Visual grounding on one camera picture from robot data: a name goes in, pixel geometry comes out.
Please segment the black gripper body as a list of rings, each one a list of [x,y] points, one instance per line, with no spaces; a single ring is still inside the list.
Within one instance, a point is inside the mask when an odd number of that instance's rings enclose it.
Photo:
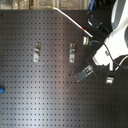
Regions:
[[[104,66],[104,65],[97,66],[91,58],[87,59],[86,62],[87,62],[87,65],[91,67],[92,73],[93,73],[96,77],[98,77],[99,74],[100,74],[100,72],[101,72],[103,69],[105,69],[105,66]]]

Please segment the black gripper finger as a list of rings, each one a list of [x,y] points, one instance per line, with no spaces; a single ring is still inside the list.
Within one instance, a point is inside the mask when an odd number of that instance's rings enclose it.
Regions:
[[[81,72],[77,73],[75,78],[77,79],[78,82],[80,82],[92,73],[93,73],[93,67],[91,65],[88,65]]]

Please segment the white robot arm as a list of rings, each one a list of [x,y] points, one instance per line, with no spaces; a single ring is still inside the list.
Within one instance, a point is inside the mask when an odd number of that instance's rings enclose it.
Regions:
[[[78,82],[90,74],[97,72],[95,66],[109,67],[107,80],[113,82],[113,73],[123,67],[122,62],[117,63],[120,56],[124,58],[128,55],[128,0],[116,0],[111,14],[112,32],[102,42],[102,46],[92,56],[88,65],[79,72],[75,78]]]

